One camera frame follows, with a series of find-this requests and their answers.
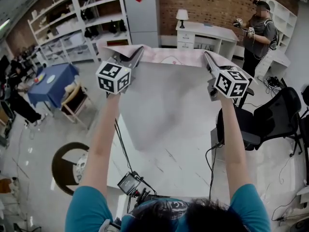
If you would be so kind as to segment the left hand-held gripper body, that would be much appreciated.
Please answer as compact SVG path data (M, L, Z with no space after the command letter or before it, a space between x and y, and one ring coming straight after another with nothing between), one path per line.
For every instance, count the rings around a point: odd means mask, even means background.
M96 71L98 87L107 94L119 94L134 81L133 70L135 59L122 54L115 54L106 61L102 61Z

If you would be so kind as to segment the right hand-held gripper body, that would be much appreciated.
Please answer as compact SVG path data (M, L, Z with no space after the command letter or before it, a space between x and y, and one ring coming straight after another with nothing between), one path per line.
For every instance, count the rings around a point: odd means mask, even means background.
M242 98L253 77L237 66L211 67L207 70L212 75L208 81L208 93L211 101L218 100L218 94L229 99Z

